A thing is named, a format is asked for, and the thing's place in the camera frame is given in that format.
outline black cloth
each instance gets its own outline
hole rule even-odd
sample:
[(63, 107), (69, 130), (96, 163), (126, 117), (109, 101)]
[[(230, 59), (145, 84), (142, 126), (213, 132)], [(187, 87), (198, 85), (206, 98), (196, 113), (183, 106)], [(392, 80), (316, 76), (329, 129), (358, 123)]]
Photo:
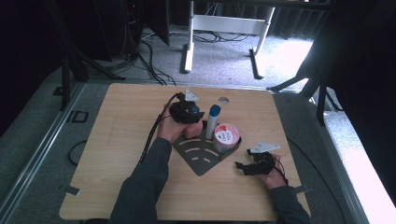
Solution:
[[(144, 161), (122, 184), (108, 224), (158, 223), (155, 204), (168, 179), (168, 162), (172, 145), (156, 138)], [(278, 223), (311, 223), (308, 214), (298, 203), (292, 187), (271, 190)]]

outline white table leg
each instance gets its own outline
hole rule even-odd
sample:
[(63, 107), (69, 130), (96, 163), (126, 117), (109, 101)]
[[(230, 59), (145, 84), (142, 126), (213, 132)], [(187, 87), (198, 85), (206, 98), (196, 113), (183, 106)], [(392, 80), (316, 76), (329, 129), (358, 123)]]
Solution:
[(192, 35), (194, 32), (194, 2), (190, 1), (190, 20), (189, 20), (189, 43), (187, 45), (186, 63), (184, 71), (190, 73), (192, 71), (192, 56), (194, 53), (194, 43), (192, 42)]
[(264, 77), (264, 64), (263, 64), (263, 57), (262, 57), (262, 46), (264, 44), (265, 37), (268, 34), (268, 29), (270, 28), (271, 19), (274, 15), (274, 7), (270, 7), (269, 13), (265, 18), (265, 24), (262, 27), (262, 33), (260, 34), (259, 43), (257, 44), (257, 48), (253, 48), (250, 50), (250, 57), (253, 64), (253, 72), (255, 73), (256, 78), (263, 78)]

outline hand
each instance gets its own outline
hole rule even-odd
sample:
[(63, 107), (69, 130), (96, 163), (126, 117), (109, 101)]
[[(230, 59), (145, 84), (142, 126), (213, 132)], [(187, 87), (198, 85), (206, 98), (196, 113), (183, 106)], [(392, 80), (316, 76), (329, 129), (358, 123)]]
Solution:
[(164, 138), (170, 143), (174, 143), (188, 124), (177, 123), (169, 113), (169, 107), (163, 113), (163, 120), (158, 126), (157, 137)]
[[(280, 156), (272, 154), (273, 157), (276, 159), (276, 168), (281, 170), (280, 168)], [(283, 178), (282, 174), (277, 171), (276, 169), (273, 169), (268, 175), (256, 175), (262, 183), (268, 188), (268, 189), (274, 189), (282, 186), (286, 186), (285, 179)]]

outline floor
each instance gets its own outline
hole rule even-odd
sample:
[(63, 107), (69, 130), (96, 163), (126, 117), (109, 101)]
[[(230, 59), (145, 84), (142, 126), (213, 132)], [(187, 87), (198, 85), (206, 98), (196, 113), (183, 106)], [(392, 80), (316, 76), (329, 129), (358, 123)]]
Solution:
[[(158, 37), (147, 31), (144, 40), (148, 45), (142, 44), (139, 49), (139, 53), (148, 61), (149, 45), (152, 47), (152, 64), (167, 85), (172, 85), (173, 82), (166, 75), (171, 76), (180, 86), (237, 89), (265, 89), (293, 77), (313, 41), (267, 37), (262, 50), (265, 78), (256, 79), (248, 50), (255, 47), (257, 36), (222, 34), (223, 38), (236, 37), (238, 41), (218, 43), (196, 40), (192, 71), (186, 74), (182, 69), (183, 50), (187, 43), (186, 31), (183, 27), (173, 27), (171, 34), (171, 45), (167, 47)], [(204, 34), (199, 36), (213, 37)], [(159, 85), (156, 78), (145, 70), (142, 61), (131, 62), (119, 57), (111, 63), (100, 63), (111, 66), (109, 69), (114, 73), (126, 77), (123, 82)], [(60, 85), (61, 69), (58, 69), (47, 78), (21, 115), (2, 136), (0, 175), (5, 184), (0, 187), (0, 200), (3, 202), (0, 214), (6, 214), (9, 223), (78, 223), (61, 220), (58, 216), (64, 197), (64, 193), (58, 189), (71, 180), (75, 170), (66, 154), (76, 143), (89, 137), (106, 88), (115, 82), (91, 68), (88, 70), (91, 75), (88, 83), (82, 86), (73, 83), (74, 90), (80, 88), (81, 94), (75, 95), (76, 101), (71, 106), (73, 111), (90, 112), (89, 120), (85, 124), (62, 123), (60, 131), (53, 136), (49, 149), (41, 150), (38, 155), (37, 149), (44, 148), (43, 139), (47, 137), (48, 130), (54, 128), (51, 126), (53, 121), (66, 116), (59, 112), (60, 97), (52, 95), (55, 87)], [(315, 97), (310, 101), (298, 94), (305, 82), (303, 80), (288, 87), (286, 91), (275, 93), (274, 97), (285, 133), (291, 140), (290, 147), (295, 148), (293, 157), (299, 173), (301, 172), (301, 179), (314, 189), (306, 194), (314, 223), (383, 223), (384, 220), (389, 220), (387, 214), (394, 214), (394, 206), (389, 204), (379, 180), (375, 179), (373, 168), (370, 167), (359, 138), (346, 115), (333, 110), (329, 105), (325, 115), (326, 126), (318, 126), (314, 117)], [(75, 156), (78, 158), (78, 153), (82, 151), (83, 144), (78, 145)], [(28, 162), (33, 157), (42, 158), (42, 161), (31, 165), (35, 172), (28, 173), (26, 167), (29, 167)], [(324, 184), (326, 182), (320, 179), (307, 158), (311, 158), (325, 179), (330, 180), (330, 184)], [(370, 188), (365, 184), (367, 177), (361, 178), (361, 167), (364, 167), (366, 176), (371, 177)], [(27, 186), (18, 194), (15, 193), (15, 186), (21, 184), (18, 181), (21, 179), (27, 179)], [(335, 192), (337, 200), (328, 187)], [(10, 195), (17, 196), (18, 200), (7, 203), (12, 201)], [(378, 204), (382, 204), (381, 209), (377, 208)], [(12, 211), (6, 211), (9, 205), (12, 205)]]

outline metal stand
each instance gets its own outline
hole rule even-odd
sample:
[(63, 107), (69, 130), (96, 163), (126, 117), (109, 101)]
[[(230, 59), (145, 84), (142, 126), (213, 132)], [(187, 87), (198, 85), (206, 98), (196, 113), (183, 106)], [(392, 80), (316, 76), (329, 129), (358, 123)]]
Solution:
[(261, 55), (259, 52), (264, 44), (270, 27), (271, 19), (274, 14), (274, 7), (269, 7), (269, 11), (264, 20), (251, 20), (218, 16), (194, 15), (194, 2), (190, 4), (190, 21), (189, 21), (189, 43), (186, 52), (186, 63), (184, 71), (189, 73), (192, 71), (192, 56), (194, 53), (194, 43), (192, 36), (194, 30), (205, 30), (223, 33), (236, 33), (245, 35), (259, 35), (259, 43), (256, 48), (250, 50), (252, 64), (254, 66), (255, 77), (263, 78)]
[(59, 8), (56, 6), (56, 3), (53, 0), (44, 0), (44, 3), (46, 5), (46, 8), (50, 16), (53, 19), (53, 22), (56, 25), (58, 32), (61, 35), (61, 39), (66, 48), (66, 56), (63, 61), (63, 70), (62, 70), (63, 101), (62, 101), (61, 110), (64, 110), (69, 102), (69, 94), (70, 94), (69, 70), (73, 71), (73, 75), (77, 82), (86, 82), (89, 78), (85, 70), (85, 67), (83, 65), (83, 62), (89, 64), (90, 66), (102, 72), (109, 78), (117, 79), (117, 80), (125, 80), (125, 77), (119, 77), (107, 71), (102, 65), (100, 65), (99, 63), (97, 63), (96, 61), (92, 60), (90, 57), (79, 51), (75, 47), (70, 34), (67, 32), (67, 29), (65, 28), (61, 13), (59, 11)]

